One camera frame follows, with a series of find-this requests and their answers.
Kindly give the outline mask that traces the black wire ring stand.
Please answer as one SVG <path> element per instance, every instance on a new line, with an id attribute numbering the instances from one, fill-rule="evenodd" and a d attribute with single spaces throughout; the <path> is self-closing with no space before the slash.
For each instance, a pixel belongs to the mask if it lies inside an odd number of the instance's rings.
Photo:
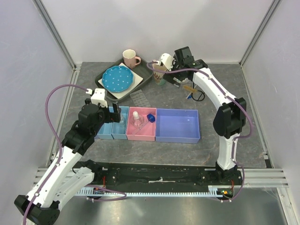
<path id="1" fill-rule="evenodd" d="M 201 102 L 205 99 L 205 93 L 197 88 L 197 86 L 193 83 L 193 89 L 195 89 L 194 92 L 191 94 L 191 98 L 196 102 Z"/>

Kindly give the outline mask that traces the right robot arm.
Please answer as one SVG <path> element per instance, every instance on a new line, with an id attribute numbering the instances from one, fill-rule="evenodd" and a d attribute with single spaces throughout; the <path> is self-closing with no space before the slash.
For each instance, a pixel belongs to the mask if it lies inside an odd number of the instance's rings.
<path id="1" fill-rule="evenodd" d="M 216 79 L 203 60 L 195 60 L 189 47 L 175 51 L 171 56 L 163 53 L 159 57 L 169 76 L 180 82 L 189 79 L 200 87 L 214 104 L 217 113 L 213 120 L 215 132 L 219 135 L 219 156 L 215 180 L 226 184 L 232 178 L 229 170 L 236 166 L 237 140 L 246 123 L 247 103 L 244 98 L 236 98 Z"/>

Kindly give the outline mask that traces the small glass beaker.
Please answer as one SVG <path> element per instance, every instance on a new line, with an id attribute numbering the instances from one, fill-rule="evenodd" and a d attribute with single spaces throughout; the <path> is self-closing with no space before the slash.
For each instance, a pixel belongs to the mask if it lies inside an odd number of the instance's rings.
<path id="1" fill-rule="evenodd" d="M 126 120 L 125 120 L 125 117 L 123 116 L 123 114 L 121 113 L 120 114 L 120 122 L 119 122 L 119 126 L 120 127 L 125 127 L 126 125 Z"/>

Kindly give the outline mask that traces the glass alcohol lamp white cap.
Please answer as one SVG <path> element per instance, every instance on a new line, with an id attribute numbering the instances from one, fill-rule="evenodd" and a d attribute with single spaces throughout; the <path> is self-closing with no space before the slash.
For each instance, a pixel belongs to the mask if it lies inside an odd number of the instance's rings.
<path id="1" fill-rule="evenodd" d="M 134 127 L 139 128 L 143 123 L 144 123 L 144 117 L 140 115 L 137 111 L 133 111 L 131 124 Z"/>

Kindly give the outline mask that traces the test tube brush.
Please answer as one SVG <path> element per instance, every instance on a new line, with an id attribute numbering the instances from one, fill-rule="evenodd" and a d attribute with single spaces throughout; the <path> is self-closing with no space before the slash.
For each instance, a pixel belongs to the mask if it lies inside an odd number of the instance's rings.
<path id="1" fill-rule="evenodd" d="M 191 93 L 196 93 L 196 92 L 197 92 L 197 89 L 192 88 L 192 87 L 190 87 L 190 86 L 188 86 L 188 85 L 184 85 L 184 86 L 183 86 L 183 89 L 186 90 L 186 91 L 189 91 L 189 92 L 191 92 Z"/>

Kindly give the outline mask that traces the blue base graduated cylinder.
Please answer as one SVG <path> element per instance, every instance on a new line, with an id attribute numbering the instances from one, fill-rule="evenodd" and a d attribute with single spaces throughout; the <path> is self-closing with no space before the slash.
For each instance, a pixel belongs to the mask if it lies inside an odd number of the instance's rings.
<path id="1" fill-rule="evenodd" d="M 137 127 L 136 130 L 132 132 L 132 135 L 136 135 L 139 131 L 141 131 L 148 123 L 154 123 L 155 122 L 155 116 L 151 113 L 147 115 L 147 119 Z"/>

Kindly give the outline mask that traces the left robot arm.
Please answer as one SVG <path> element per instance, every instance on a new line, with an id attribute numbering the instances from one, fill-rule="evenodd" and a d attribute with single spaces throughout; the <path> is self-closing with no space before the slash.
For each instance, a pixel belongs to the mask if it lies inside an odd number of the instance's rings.
<path id="1" fill-rule="evenodd" d="M 91 160 L 67 182 L 64 179 L 94 143 L 103 124 L 120 122 L 120 112 L 117 103 L 110 112 L 109 108 L 86 99 L 78 120 L 66 133 L 58 154 L 43 177 L 28 194 L 16 197 L 14 204 L 23 215 L 23 224 L 30 220 L 36 225 L 53 225 L 62 208 L 81 188 L 102 181 L 103 173 Z"/>

